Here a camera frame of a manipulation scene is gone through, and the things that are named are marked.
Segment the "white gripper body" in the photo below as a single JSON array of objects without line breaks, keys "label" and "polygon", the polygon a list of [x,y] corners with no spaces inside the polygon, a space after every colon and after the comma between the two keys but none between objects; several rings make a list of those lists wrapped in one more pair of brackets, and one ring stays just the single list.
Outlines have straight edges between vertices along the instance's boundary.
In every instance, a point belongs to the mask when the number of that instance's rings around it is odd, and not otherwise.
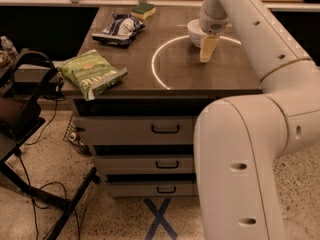
[{"label": "white gripper body", "polygon": [[221,8],[212,10],[202,7],[199,13],[199,24],[202,31],[206,34],[217,35],[221,33],[229,22],[225,11]]}]

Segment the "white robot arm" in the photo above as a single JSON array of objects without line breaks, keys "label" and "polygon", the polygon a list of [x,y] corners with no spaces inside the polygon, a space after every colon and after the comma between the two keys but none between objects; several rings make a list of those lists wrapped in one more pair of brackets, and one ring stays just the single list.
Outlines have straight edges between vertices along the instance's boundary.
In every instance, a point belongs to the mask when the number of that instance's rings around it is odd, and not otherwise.
[{"label": "white robot arm", "polygon": [[315,143],[320,72],[260,0],[204,0],[204,31],[229,18],[262,91],[200,113],[194,158],[206,240],[286,240],[275,158]]}]

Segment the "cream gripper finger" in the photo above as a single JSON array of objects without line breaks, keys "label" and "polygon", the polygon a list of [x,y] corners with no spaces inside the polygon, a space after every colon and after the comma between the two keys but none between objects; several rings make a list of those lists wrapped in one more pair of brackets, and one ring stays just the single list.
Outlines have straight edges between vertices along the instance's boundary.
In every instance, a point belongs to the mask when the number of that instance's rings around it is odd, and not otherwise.
[{"label": "cream gripper finger", "polygon": [[200,62],[207,63],[210,61],[213,52],[219,42],[219,37],[215,35],[206,35],[200,41]]}]

